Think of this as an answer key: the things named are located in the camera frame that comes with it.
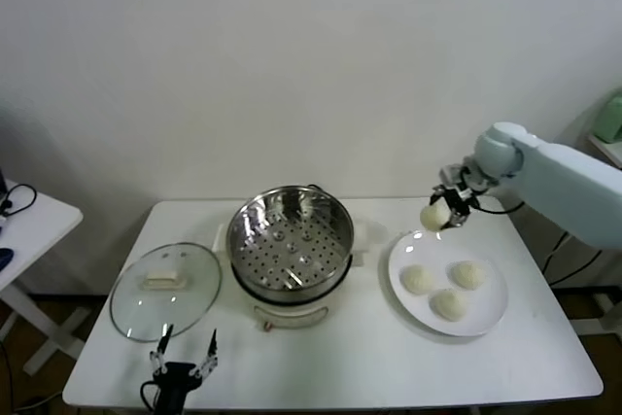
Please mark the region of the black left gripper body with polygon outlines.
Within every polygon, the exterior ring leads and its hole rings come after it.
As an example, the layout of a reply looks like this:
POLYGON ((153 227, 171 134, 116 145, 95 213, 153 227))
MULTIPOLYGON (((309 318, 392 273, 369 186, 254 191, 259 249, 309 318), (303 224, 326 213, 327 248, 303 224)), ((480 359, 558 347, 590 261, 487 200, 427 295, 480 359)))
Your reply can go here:
POLYGON ((162 390, 196 390, 200 387, 200 375, 194 363, 168 362, 154 373, 154 382, 162 390))

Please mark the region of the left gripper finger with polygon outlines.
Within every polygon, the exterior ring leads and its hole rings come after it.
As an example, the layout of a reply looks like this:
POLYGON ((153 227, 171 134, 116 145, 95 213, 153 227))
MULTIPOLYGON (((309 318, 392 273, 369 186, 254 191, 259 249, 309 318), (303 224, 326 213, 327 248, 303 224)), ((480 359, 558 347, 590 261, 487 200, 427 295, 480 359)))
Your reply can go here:
POLYGON ((164 325, 164 333, 157 343, 156 349, 150 353, 150 362, 152 364, 153 377, 157 378, 167 372, 164 354, 172 336, 174 326, 172 324, 164 325))
POLYGON ((217 330, 214 329, 205 359, 191 373, 196 379, 206 379, 218 366, 217 330))

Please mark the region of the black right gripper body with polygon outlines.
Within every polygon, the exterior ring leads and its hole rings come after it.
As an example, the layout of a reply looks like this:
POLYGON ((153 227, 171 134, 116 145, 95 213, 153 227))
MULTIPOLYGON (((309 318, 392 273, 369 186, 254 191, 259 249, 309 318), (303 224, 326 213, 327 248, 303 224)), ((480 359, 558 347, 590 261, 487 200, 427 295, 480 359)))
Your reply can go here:
POLYGON ((441 197, 452 214, 469 214, 471 210, 479 208, 479 201, 473 191, 467 186, 439 185, 441 197))

